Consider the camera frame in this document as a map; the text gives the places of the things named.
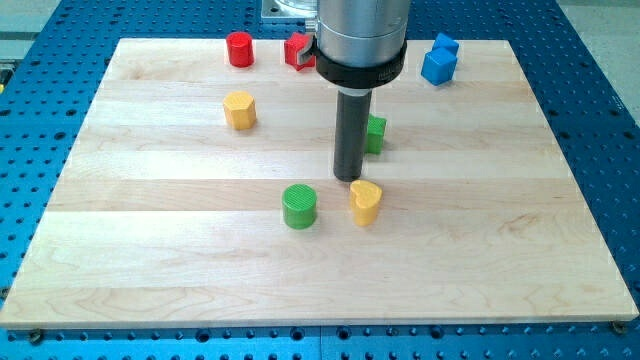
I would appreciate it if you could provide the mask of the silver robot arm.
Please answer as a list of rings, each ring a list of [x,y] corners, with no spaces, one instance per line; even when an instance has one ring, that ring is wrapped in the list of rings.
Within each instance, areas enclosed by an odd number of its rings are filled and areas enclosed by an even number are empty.
[[[315,35],[295,52],[339,92],[363,97],[391,82],[406,52],[409,0],[319,0]]]

